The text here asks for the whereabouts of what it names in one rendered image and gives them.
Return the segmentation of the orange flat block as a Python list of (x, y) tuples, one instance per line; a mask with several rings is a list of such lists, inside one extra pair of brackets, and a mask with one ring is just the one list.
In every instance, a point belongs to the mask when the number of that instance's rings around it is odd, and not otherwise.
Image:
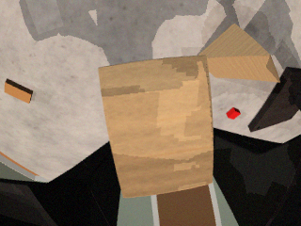
[(8, 95), (12, 95), (12, 97), (22, 99), (22, 101), (30, 103), (31, 95), (33, 95), (33, 90), (26, 88), (24, 86), (20, 86), (20, 84), (16, 82), (12, 82), (12, 80), (5, 80), (5, 89)]

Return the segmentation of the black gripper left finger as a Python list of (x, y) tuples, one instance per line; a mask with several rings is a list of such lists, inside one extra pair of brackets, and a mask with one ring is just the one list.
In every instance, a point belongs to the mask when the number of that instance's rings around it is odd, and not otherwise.
[(0, 215), (40, 226), (117, 226), (120, 191), (109, 140), (48, 184), (0, 178)]

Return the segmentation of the tan triangular block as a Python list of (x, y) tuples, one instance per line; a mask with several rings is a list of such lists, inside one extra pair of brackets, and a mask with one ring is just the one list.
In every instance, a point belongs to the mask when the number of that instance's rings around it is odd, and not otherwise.
[(206, 56), (208, 72), (217, 78), (279, 82), (274, 60), (255, 39), (233, 24), (199, 56)]

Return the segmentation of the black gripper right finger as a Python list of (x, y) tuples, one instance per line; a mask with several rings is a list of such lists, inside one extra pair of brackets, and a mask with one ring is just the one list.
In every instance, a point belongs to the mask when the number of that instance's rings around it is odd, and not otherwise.
[(214, 178), (238, 226), (270, 226), (301, 172), (301, 135), (268, 142), (214, 128)]

